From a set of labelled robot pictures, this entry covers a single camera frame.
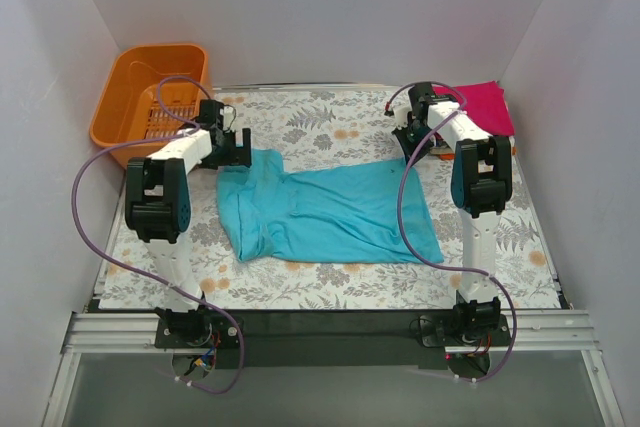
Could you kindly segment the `teal t-shirt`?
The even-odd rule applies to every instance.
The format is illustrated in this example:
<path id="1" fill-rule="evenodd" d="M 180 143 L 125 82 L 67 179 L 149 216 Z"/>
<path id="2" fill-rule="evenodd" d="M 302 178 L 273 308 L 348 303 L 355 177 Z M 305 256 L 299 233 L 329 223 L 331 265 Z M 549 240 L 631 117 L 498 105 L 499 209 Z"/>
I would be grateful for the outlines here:
<path id="1" fill-rule="evenodd" d="M 443 262 L 416 171 L 401 159 L 287 172 L 255 150 L 218 176 L 219 220 L 237 258 L 310 263 Z"/>

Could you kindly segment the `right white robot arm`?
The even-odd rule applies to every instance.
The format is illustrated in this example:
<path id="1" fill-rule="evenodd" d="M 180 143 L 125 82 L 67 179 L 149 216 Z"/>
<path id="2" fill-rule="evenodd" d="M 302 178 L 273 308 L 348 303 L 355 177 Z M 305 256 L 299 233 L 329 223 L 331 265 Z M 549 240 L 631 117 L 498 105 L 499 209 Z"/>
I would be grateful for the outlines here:
<path id="1" fill-rule="evenodd" d="M 512 146 L 505 136 L 487 133 L 466 112 L 467 99 L 441 82 L 412 82 L 399 89 L 406 107 L 388 103 L 394 136 L 405 155 L 405 170 L 439 141 L 453 151 L 451 198 L 462 221 L 463 260 L 453 307 L 421 317 L 418 328 L 427 346 L 449 341 L 488 345 L 508 328 L 502 322 L 504 286 L 497 280 L 497 230 L 512 188 Z"/>

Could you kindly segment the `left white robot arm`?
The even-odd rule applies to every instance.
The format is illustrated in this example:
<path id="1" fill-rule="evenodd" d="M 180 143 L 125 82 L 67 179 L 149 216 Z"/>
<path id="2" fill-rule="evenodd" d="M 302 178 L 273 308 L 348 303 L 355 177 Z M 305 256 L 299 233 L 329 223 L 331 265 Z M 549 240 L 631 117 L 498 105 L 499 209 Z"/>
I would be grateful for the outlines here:
<path id="1" fill-rule="evenodd" d="M 204 99 L 198 115 L 185 125 L 186 136 L 160 150 L 128 161 L 125 221 L 150 254 L 169 289 L 154 309 L 171 341 L 194 348 L 236 348 L 240 328 L 198 303 L 203 291 L 195 280 L 187 231 L 191 223 L 188 174 L 198 168 L 249 167 L 251 130 L 236 139 L 235 109 Z"/>

